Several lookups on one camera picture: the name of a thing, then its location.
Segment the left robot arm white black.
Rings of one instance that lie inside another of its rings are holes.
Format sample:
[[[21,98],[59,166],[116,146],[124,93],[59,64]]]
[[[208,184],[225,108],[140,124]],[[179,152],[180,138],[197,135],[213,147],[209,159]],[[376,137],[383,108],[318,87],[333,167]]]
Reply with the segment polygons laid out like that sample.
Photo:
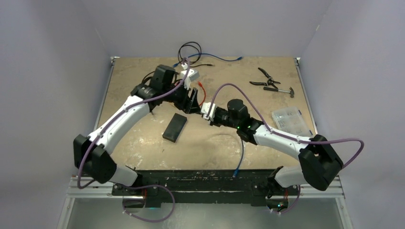
[[[89,175],[103,184],[114,182],[124,185],[130,195],[142,190],[139,174],[126,166],[119,166],[111,157],[125,134],[156,106],[163,102],[173,103],[186,114],[200,112],[198,90],[191,82],[198,79],[199,72],[184,63],[180,81],[173,82],[176,70],[159,65],[148,83],[141,83],[131,91],[124,104],[100,127],[88,135],[79,134],[73,141],[74,162],[78,177]]]

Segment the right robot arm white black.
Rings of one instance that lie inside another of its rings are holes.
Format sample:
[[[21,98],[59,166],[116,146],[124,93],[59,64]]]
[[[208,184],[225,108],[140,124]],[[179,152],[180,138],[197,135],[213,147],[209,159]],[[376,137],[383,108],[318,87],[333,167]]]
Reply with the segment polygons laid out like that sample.
[[[343,168],[342,160],[325,137],[302,137],[268,127],[251,117],[240,99],[229,101],[226,109],[204,103],[201,112],[210,125],[234,128],[243,141],[273,148],[299,161],[298,166],[281,166],[272,172],[267,186],[274,194],[302,184],[325,191]]]

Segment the black network switch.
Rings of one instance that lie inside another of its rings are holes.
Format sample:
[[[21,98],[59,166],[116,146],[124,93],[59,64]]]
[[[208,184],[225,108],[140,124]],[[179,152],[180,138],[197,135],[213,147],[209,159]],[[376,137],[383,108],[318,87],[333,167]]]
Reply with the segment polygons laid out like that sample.
[[[163,139],[176,143],[186,123],[187,117],[175,113],[162,134]]]

